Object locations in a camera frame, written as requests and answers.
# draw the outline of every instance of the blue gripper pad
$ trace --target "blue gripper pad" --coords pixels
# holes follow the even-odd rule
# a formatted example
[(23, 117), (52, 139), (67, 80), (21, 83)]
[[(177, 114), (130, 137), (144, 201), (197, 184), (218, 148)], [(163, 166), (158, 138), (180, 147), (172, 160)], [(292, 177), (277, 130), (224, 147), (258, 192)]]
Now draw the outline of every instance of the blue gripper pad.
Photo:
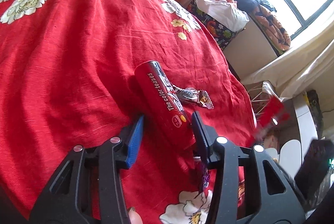
[(143, 137), (144, 115), (140, 116), (133, 129), (132, 137), (128, 144), (128, 157), (125, 161), (127, 168), (132, 167), (137, 159), (139, 147)]

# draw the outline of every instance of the red floral fabric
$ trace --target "red floral fabric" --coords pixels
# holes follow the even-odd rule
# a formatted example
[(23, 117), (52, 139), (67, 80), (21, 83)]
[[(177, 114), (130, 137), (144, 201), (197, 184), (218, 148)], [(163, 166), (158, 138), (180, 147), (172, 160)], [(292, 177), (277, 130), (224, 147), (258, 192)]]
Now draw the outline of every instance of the red floral fabric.
[[(206, 28), (174, 9), (164, 0), (0, 0), (0, 184), (25, 217), (75, 145), (98, 146), (150, 113), (134, 78), (148, 60), (174, 84), (208, 91), (215, 108), (185, 105), (187, 113), (199, 110), (219, 135), (246, 145), (254, 123), (245, 89)], [(122, 174), (126, 203), (144, 223), (160, 223), (182, 191), (197, 190), (188, 145), (177, 150), (146, 123), (138, 159)]]

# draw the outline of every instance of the yellow circle on can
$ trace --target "yellow circle on can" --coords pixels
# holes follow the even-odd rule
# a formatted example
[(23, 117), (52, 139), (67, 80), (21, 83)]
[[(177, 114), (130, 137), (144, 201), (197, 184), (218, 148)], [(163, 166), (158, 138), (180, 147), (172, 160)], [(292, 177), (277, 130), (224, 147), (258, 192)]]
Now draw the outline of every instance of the yellow circle on can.
[(187, 121), (186, 118), (184, 117), (184, 115), (181, 115), (180, 118), (181, 118), (181, 120), (183, 120), (184, 122)]

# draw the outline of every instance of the fingernail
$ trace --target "fingernail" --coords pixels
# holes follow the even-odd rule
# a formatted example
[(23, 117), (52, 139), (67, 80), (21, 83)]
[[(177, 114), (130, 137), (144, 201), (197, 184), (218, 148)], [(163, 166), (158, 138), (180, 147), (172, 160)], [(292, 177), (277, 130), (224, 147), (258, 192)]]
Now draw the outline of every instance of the fingernail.
[(128, 208), (128, 213), (129, 213), (130, 211), (134, 211), (134, 212), (135, 212), (135, 211), (136, 211), (135, 207), (129, 207), (129, 208)]

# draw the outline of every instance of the white plastic bag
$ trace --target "white plastic bag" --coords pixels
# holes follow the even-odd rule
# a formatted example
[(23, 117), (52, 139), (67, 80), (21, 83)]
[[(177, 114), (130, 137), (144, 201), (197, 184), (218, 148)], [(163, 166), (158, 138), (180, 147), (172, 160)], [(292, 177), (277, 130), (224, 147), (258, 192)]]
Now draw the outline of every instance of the white plastic bag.
[(199, 10), (210, 15), (219, 23), (226, 26), (232, 32), (242, 30), (249, 18), (246, 12), (235, 8), (231, 3), (226, 3), (226, 0), (195, 0)]

